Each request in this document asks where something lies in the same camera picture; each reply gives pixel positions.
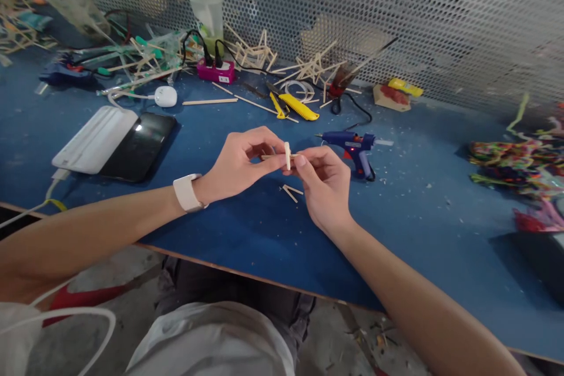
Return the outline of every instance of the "smartphone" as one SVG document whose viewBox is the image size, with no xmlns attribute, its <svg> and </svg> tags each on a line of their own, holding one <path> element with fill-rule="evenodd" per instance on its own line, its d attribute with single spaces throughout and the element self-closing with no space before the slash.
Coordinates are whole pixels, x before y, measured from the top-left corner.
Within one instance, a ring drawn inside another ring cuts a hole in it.
<svg viewBox="0 0 564 376">
<path fill-rule="evenodd" d="M 141 182 L 156 163 L 175 126 L 173 116 L 142 114 L 104 164 L 100 175 Z"/>
</svg>

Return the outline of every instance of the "perforated metal panel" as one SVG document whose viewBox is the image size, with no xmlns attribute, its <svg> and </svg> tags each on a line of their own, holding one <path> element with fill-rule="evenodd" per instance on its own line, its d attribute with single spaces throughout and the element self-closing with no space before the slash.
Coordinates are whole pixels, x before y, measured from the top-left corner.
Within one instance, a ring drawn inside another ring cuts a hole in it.
<svg viewBox="0 0 564 376">
<path fill-rule="evenodd" d="M 194 25 L 187 0 L 95 1 L 166 28 Z M 564 101 L 564 0 L 225 0 L 224 18 L 250 43 L 267 28 L 272 49 L 291 61 L 333 39 L 331 61 L 360 61 L 399 36 L 360 79 L 398 76 L 430 98 L 499 117 L 515 114 L 525 90 L 529 115 Z"/>
</svg>

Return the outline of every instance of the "clear plastic cup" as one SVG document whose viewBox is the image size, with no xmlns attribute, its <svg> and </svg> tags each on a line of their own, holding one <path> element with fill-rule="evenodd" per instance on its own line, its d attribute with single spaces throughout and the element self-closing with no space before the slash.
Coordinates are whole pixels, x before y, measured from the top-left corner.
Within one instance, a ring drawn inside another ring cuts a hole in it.
<svg viewBox="0 0 564 376">
<path fill-rule="evenodd" d="M 204 37 L 211 54 L 217 39 L 223 41 L 223 0 L 189 0 L 194 16 L 198 20 L 200 34 Z M 219 44 L 223 56 L 223 45 Z"/>
</svg>

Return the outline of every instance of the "gray pants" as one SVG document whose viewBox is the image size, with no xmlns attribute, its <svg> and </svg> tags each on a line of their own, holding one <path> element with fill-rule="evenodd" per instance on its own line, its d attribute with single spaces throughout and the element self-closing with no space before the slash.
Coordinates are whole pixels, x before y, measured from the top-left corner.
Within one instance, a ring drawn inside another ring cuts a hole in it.
<svg viewBox="0 0 564 376">
<path fill-rule="evenodd" d="M 156 316 L 188 303 L 235 301 L 260 311 L 278 329 L 294 358 L 307 337 L 315 297 L 167 256 L 159 276 Z"/>
</svg>

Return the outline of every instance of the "white smartwatch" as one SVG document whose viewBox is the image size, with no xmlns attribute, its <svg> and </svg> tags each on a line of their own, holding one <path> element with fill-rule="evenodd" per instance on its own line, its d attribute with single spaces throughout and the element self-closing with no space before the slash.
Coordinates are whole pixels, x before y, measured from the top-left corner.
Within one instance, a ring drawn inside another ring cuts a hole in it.
<svg viewBox="0 0 564 376">
<path fill-rule="evenodd" d="M 180 179 L 174 180 L 172 186 L 174 187 L 174 193 L 176 198 L 180 203 L 186 213 L 197 212 L 198 210 L 203 210 L 209 204 L 203 204 L 196 198 L 194 194 L 194 187 L 192 186 L 192 181 L 201 177 L 201 173 L 192 173 L 188 176 L 181 177 Z"/>
</svg>

